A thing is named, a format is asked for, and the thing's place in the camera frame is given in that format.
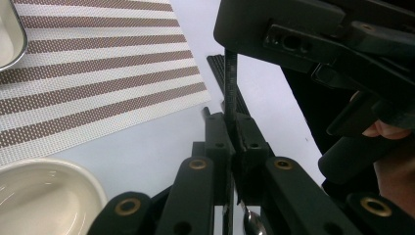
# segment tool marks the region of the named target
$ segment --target black metal rod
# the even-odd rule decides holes
[[[225,112],[224,118],[228,131],[234,129],[236,120],[237,65],[238,54],[225,49]]]

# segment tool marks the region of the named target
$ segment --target bowl rim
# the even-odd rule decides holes
[[[88,180],[93,186],[94,190],[96,191],[99,197],[99,202],[101,204],[101,207],[104,208],[104,206],[108,202],[107,195],[101,183],[98,181],[98,179],[88,169],[71,161],[61,160],[55,157],[20,160],[16,162],[11,162],[9,164],[0,165],[0,175],[7,171],[11,171],[13,169],[28,166],[28,165],[29,166],[31,165],[59,165],[59,166],[68,168],[76,173],[79,173],[86,180]]]

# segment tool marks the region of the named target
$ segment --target brass insert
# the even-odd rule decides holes
[[[120,216],[127,216],[137,212],[140,207],[140,200],[136,198],[124,199],[116,205],[115,213]]]
[[[275,167],[281,168],[281,169],[292,169],[293,165],[285,160],[277,160],[274,162]]]
[[[387,204],[378,199],[369,197],[362,198],[360,200],[360,205],[370,213],[381,217],[388,217],[392,215],[392,209]]]
[[[207,167],[207,162],[203,160],[192,160],[189,163],[189,167],[192,169],[203,169]]]

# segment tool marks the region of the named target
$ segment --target screw hole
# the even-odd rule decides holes
[[[327,234],[330,234],[330,235],[343,235],[342,228],[336,223],[332,223],[332,222],[325,223],[324,230],[327,232]]]
[[[207,162],[203,160],[192,160],[189,163],[189,167],[192,169],[203,169],[207,167]]]
[[[392,215],[392,209],[387,204],[374,198],[363,198],[360,200],[360,205],[377,216],[388,217]]]
[[[134,214],[137,212],[141,207],[140,200],[136,198],[129,198],[122,200],[119,202],[115,207],[115,213],[120,216],[127,216]]]
[[[179,222],[173,229],[176,235],[188,235],[192,231],[192,226],[188,222]]]
[[[293,168],[292,164],[290,162],[287,162],[285,160],[277,160],[274,163],[275,167],[281,168],[281,169],[291,169]]]

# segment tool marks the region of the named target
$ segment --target table surface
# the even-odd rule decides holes
[[[87,168],[101,182],[109,199],[136,191],[155,196],[170,186],[192,143],[205,140],[202,108],[221,112],[223,95],[206,59],[223,54],[213,29],[220,0],[170,0],[205,80],[211,101],[57,153]],[[317,182],[324,177],[320,157],[300,108],[276,65],[239,56],[238,85],[252,117],[277,156],[297,161]],[[216,208],[214,234],[220,233],[221,208]],[[236,210],[234,234],[242,233],[242,212]]]

